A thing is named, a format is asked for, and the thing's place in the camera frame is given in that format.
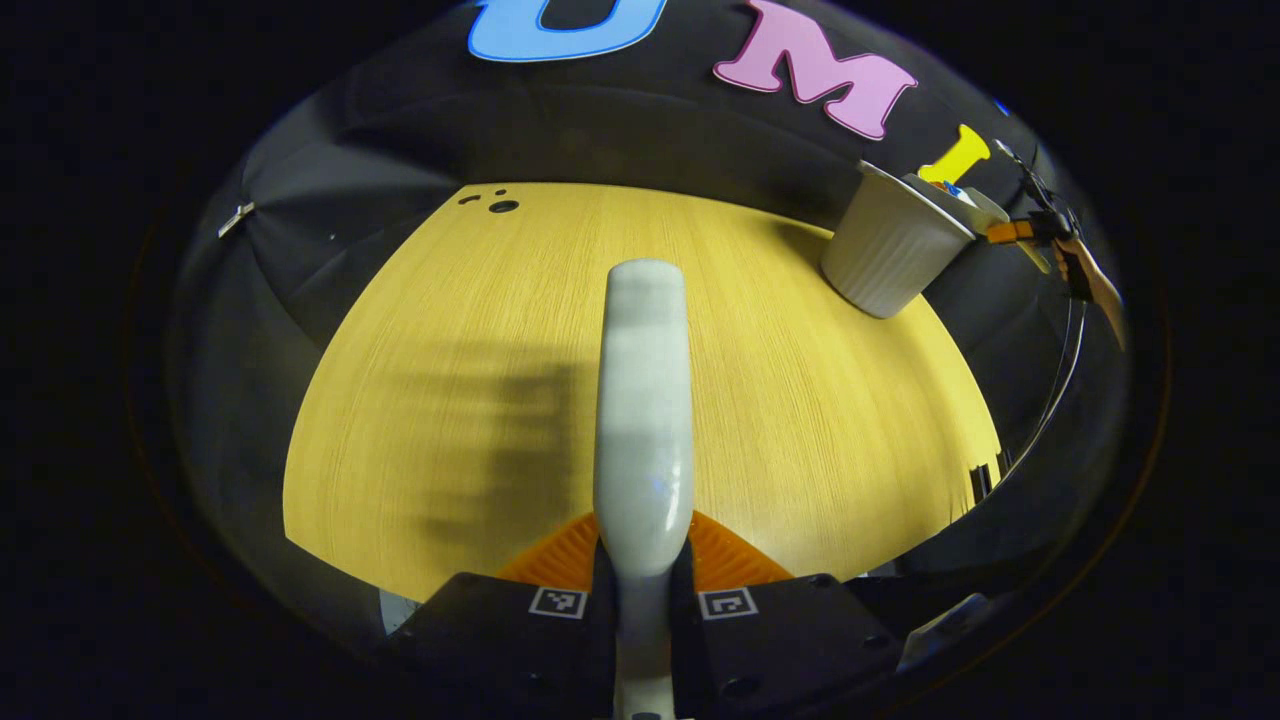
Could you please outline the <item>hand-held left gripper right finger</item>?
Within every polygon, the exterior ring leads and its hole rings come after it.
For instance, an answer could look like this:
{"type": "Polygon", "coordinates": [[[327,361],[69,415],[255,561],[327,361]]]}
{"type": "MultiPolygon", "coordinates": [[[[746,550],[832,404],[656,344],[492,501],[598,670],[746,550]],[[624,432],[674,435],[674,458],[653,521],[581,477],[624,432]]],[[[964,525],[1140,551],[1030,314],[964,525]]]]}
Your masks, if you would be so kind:
{"type": "Polygon", "coordinates": [[[901,641],[837,578],[796,577],[695,512],[669,584],[680,714],[806,714],[890,676],[901,641]]]}

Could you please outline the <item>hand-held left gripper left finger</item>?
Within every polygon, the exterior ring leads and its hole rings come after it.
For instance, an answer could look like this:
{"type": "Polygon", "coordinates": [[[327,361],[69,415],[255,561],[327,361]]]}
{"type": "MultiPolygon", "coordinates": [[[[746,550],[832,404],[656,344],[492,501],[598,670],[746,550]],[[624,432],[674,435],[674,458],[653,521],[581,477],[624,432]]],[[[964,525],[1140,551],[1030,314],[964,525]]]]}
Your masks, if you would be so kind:
{"type": "Polygon", "coordinates": [[[614,634],[614,573],[588,512],[494,577],[454,574],[390,634],[390,662],[439,716],[609,716],[614,634]]]}

